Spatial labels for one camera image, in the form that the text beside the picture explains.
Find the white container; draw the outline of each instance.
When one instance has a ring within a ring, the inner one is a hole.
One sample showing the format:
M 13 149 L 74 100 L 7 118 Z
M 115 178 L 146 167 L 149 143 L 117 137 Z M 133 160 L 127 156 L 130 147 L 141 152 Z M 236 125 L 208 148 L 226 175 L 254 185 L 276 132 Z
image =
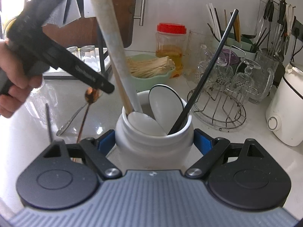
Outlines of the white container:
M 148 93 L 149 90 L 138 93 L 141 105 L 149 105 Z M 116 124 L 116 144 L 122 170 L 181 169 L 194 140 L 191 119 L 192 116 L 188 115 L 185 126 L 175 134 L 145 135 L 130 125 L 123 107 Z
M 297 146 L 303 141 L 303 72 L 292 63 L 266 110 L 268 128 L 284 143 Z

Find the human hand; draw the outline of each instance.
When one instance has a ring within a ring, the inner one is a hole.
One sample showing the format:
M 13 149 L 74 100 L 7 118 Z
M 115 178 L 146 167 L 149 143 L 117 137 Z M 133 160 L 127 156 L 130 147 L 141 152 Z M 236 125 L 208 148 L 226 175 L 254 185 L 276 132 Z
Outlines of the human hand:
M 26 101 L 32 89 L 41 85 L 42 76 L 28 79 L 21 61 L 7 48 L 4 41 L 0 41 L 0 68 L 14 84 L 9 89 L 9 96 L 0 95 L 0 114 L 10 118 Z

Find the countertop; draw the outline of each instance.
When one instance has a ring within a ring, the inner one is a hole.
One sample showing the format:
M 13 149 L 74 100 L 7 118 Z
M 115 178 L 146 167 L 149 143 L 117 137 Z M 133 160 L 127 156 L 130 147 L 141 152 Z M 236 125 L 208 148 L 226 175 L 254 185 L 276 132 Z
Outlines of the countertop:
M 190 88 L 183 76 L 170 79 L 167 84 L 186 100 Z M 86 89 L 87 85 L 76 80 L 47 80 L 45 86 L 33 94 L 12 118 L 0 117 L 0 214 L 9 218 L 12 212 L 17 213 L 23 208 L 15 188 L 16 179 L 49 145 L 45 103 L 48 102 L 50 106 L 52 129 L 56 138 L 55 133 L 58 128 L 85 103 Z M 292 188 L 284 208 L 296 218 L 301 219 L 303 217 L 302 144 L 289 147 L 268 130 L 265 111 L 270 100 L 270 97 L 267 97 L 259 105 L 246 103 L 247 120 L 234 132 L 210 128 L 195 116 L 193 116 L 193 126 L 212 137 L 225 137 L 231 142 L 242 143 L 246 138 L 256 139 L 290 176 Z M 121 109 L 122 102 L 117 90 L 111 95 L 103 94 L 91 106 L 82 138 L 99 137 L 107 130 L 114 129 Z M 66 143 L 76 141 L 83 115 L 84 110 L 78 114 L 61 137 Z M 191 166 L 201 156 L 201 153 L 193 146 L 184 166 Z M 110 154 L 109 159 L 118 167 L 121 166 L 116 150 Z

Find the gray ribbed surface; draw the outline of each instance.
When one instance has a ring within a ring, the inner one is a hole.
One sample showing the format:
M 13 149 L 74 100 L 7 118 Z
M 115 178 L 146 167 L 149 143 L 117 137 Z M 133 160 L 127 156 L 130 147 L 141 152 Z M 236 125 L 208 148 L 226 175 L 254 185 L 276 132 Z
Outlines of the gray ribbed surface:
M 179 171 L 130 171 L 106 181 L 81 206 L 43 212 L 25 208 L 10 220 L 16 227 L 149 227 L 232 226 L 293 227 L 297 220 L 282 208 L 241 212 L 215 200 L 205 185 Z

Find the green bowl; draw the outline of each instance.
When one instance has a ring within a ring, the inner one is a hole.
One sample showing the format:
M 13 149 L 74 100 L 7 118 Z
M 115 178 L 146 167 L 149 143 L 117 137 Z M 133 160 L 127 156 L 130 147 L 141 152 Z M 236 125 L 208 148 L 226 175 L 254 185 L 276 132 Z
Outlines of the green bowl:
M 141 60 L 151 60 L 157 58 L 156 56 L 148 55 L 148 54 L 138 54 L 130 57 L 134 61 Z M 150 90 L 156 84 L 165 84 L 167 80 L 171 77 L 172 73 L 175 69 L 170 70 L 165 75 L 158 75 L 151 78 L 137 78 L 132 76 L 132 82 L 137 90 L 137 92 Z

